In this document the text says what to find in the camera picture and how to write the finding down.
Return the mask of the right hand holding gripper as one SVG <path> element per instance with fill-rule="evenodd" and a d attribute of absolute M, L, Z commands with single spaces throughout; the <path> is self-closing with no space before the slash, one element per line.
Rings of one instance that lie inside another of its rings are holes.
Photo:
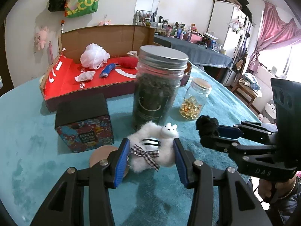
<path fill-rule="evenodd" d="M 284 182 L 272 183 L 267 180 L 260 179 L 258 194 L 263 199 L 264 202 L 274 203 L 278 199 L 282 199 L 286 195 L 290 194 L 296 185 L 296 175 Z"/>

